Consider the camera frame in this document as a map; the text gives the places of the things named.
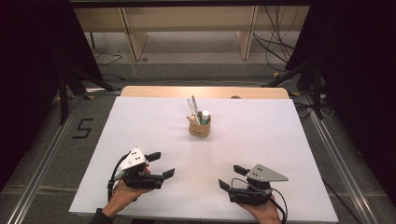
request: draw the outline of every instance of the white tabletop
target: white tabletop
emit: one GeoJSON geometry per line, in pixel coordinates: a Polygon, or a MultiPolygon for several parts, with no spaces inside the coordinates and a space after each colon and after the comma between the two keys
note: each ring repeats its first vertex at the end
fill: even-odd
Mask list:
{"type": "MultiPolygon", "coordinates": [[[[175,175],[120,215],[253,222],[247,211],[230,203],[219,179],[230,185],[234,177],[246,180],[233,166],[251,169],[259,163],[289,178],[271,183],[286,199],[288,223],[338,221],[292,100],[196,100],[199,109],[207,109],[212,116],[206,138],[189,133],[187,99],[118,97],[69,211],[93,214],[97,207],[104,207],[114,166],[139,146],[145,154],[162,153],[150,163],[153,174],[176,168],[175,175]]],[[[274,195],[284,207],[280,196],[274,195]]]]}

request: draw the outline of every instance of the pen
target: pen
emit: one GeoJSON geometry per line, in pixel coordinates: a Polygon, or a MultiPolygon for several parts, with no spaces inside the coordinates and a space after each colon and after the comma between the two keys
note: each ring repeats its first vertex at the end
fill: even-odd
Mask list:
{"type": "Polygon", "coordinates": [[[198,119],[198,115],[197,115],[197,113],[195,113],[195,109],[194,109],[194,106],[192,105],[192,101],[190,99],[188,99],[187,102],[189,103],[191,113],[195,116],[195,118],[198,122],[198,125],[201,125],[201,122],[198,119]]]}
{"type": "Polygon", "coordinates": [[[197,106],[197,102],[195,101],[194,95],[192,95],[191,98],[192,98],[192,102],[194,103],[195,114],[198,114],[198,106],[197,106]]]}

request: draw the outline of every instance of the human hand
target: human hand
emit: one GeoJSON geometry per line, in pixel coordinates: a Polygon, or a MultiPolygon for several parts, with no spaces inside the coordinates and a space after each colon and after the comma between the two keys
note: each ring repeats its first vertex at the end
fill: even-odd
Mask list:
{"type": "Polygon", "coordinates": [[[243,203],[239,203],[239,206],[248,210],[260,224],[280,224],[277,208],[270,201],[259,206],[252,206],[243,203]]]}
{"type": "MultiPolygon", "coordinates": [[[[149,164],[146,163],[144,172],[150,174],[151,171],[148,169],[149,164]]],[[[125,184],[125,181],[121,179],[117,186],[114,188],[113,196],[110,201],[102,210],[102,213],[108,217],[115,217],[116,214],[124,209],[128,204],[136,200],[140,195],[152,191],[152,189],[133,189],[125,184]]]]}

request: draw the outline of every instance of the wrist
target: wrist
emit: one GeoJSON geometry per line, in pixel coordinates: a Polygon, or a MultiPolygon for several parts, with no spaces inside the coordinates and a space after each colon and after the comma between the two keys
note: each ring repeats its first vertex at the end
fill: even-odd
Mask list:
{"type": "Polygon", "coordinates": [[[260,224],[280,224],[280,219],[278,218],[256,218],[256,220],[260,223],[260,224]]]}
{"type": "Polygon", "coordinates": [[[119,208],[118,206],[108,203],[103,209],[102,213],[105,214],[107,217],[115,217],[119,211],[121,211],[122,208],[119,208]]]}

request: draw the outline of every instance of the wooden pen holder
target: wooden pen holder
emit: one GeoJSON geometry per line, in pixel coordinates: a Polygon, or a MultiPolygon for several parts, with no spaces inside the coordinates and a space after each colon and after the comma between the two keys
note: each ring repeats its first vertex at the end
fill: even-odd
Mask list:
{"type": "MultiPolygon", "coordinates": [[[[198,111],[198,118],[202,116],[202,112],[198,111]]],[[[199,137],[207,137],[210,131],[210,123],[212,122],[212,117],[209,115],[209,122],[205,125],[199,125],[195,121],[190,121],[189,132],[192,135],[199,137]]]]}

